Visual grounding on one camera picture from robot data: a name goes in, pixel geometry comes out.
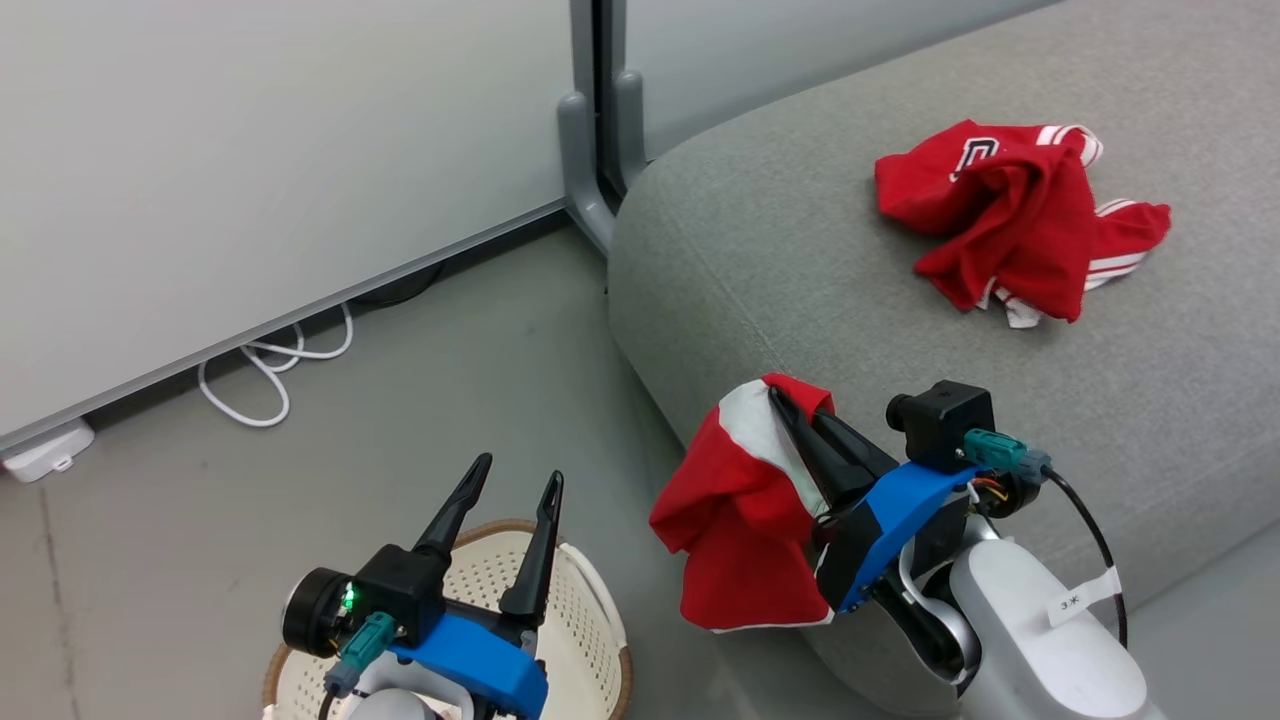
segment green connector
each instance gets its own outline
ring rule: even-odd
[[[360,676],[392,646],[396,620],[385,612],[374,612],[342,647],[342,660],[324,676],[325,689],[334,697],[351,694]]]
[[[1018,473],[1027,443],[989,430],[969,430],[964,434],[965,459],[997,473]]]
[[[964,434],[964,456],[975,465],[984,465],[997,473],[1011,473],[1023,482],[1039,486],[1044,482],[1044,468],[1052,459],[1043,450],[989,430],[969,430]]]

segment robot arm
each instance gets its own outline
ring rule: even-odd
[[[324,676],[321,716],[355,691],[351,720],[433,719],[416,694],[461,711],[462,720],[497,714],[536,720],[547,674],[534,660],[547,615],[564,479],[556,471],[538,506],[538,525],[516,582],[498,612],[444,597],[444,574],[468,510],[484,489],[493,457],[484,454],[412,550],[383,546],[355,575],[317,568],[294,588],[282,616],[291,648],[339,661]]]
[[[883,606],[970,720],[1164,717],[1092,614],[1051,623],[1068,588],[991,525],[1037,497],[1050,459],[996,432],[986,389],[943,380],[893,398],[886,419],[906,434],[901,466],[838,418],[819,413],[806,428],[788,402],[773,405],[832,507],[814,543],[836,611]]]

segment metal stand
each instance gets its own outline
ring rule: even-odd
[[[644,78],[626,67],[627,3],[605,0],[600,4],[600,72],[604,99],[600,119],[604,128],[602,165],[618,195],[635,187],[649,164],[644,150]]]
[[[570,0],[570,41],[573,53],[573,92],[556,109],[561,164],[564,169],[564,209],[605,256],[613,242],[613,211],[596,182],[595,40],[593,1]]]
[[[564,167],[564,209],[605,258],[613,242],[613,211],[595,181],[595,128],[591,104],[571,92],[557,108],[561,163]]]

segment blue bracket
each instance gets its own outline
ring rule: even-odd
[[[444,615],[422,644],[390,650],[489,700],[503,714],[536,720],[547,703],[547,675],[534,659],[471,620]]]
[[[840,612],[847,612],[867,602],[861,588],[869,587],[879,578],[891,562],[902,552],[906,542],[920,532],[920,528],[942,507],[955,488],[973,480],[982,470],[979,466],[966,468],[960,473],[943,474],[923,465],[908,462],[890,470],[876,484],[859,505],[867,505],[881,527],[881,537],[872,543],[861,566],[854,575],[849,594],[840,605]]]

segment red cloth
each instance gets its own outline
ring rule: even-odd
[[[1074,322],[1091,264],[1146,254],[1169,229],[1164,205],[1129,211],[1123,233],[1098,220],[1084,169],[1101,155],[1102,143],[1080,126],[964,120],[876,163],[879,210],[951,237],[915,272],[960,310],[983,306],[995,288],[1006,302],[1020,299]]]
[[[832,407],[826,389],[781,374],[736,388],[703,420],[649,516],[667,550],[689,553],[680,612],[707,629],[813,625],[835,615],[805,559],[826,506],[769,405],[773,386],[810,418]]]

